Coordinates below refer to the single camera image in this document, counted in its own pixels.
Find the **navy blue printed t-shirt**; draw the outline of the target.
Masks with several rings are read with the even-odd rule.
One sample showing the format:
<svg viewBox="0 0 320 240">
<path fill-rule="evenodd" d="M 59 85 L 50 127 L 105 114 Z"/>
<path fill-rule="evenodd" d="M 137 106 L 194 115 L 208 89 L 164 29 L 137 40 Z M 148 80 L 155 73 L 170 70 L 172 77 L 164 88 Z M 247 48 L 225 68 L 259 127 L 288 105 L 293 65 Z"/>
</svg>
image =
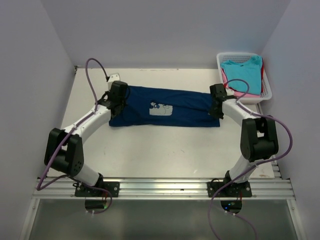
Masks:
<svg viewBox="0 0 320 240">
<path fill-rule="evenodd" d="M 220 120 L 209 115 L 208 93 L 142 86 L 130 86 L 127 92 L 126 106 L 109 121 L 111 127 L 220 127 Z"/>
</svg>

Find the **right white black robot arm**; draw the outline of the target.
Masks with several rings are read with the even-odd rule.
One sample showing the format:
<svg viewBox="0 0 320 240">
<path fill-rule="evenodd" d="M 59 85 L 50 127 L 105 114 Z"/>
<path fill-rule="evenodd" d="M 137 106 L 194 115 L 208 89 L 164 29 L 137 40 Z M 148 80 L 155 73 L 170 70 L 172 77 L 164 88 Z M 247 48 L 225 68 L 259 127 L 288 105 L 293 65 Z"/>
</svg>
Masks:
<svg viewBox="0 0 320 240">
<path fill-rule="evenodd" d="M 236 164 L 226 172 L 223 181 L 214 179 L 207 183 L 212 197 L 251 197 L 249 178 L 258 163 L 268 160 L 279 151 L 275 121 L 258 116 L 244 106 L 235 96 L 229 95 L 222 83 L 210 86 L 212 105 L 209 115 L 223 119 L 230 117 L 241 127 L 240 152 Z"/>
</svg>

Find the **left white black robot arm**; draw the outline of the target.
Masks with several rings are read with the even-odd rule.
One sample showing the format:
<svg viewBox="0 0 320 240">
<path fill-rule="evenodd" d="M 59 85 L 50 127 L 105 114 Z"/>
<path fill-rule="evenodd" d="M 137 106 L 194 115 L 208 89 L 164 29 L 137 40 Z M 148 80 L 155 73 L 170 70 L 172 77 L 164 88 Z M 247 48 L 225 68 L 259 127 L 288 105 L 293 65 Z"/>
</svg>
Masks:
<svg viewBox="0 0 320 240">
<path fill-rule="evenodd" d="M 94 107 L 64 129 L 50 131 L 45 151 L 45 171 L 54 169 L 86 185 L 92 196 L 103 193 L 103 176 L 85 164 L 84 143 L 100 127 L 118 116 L 127 105 L 130 89 L 127 83 L 113 81 Z"/>
</svg>

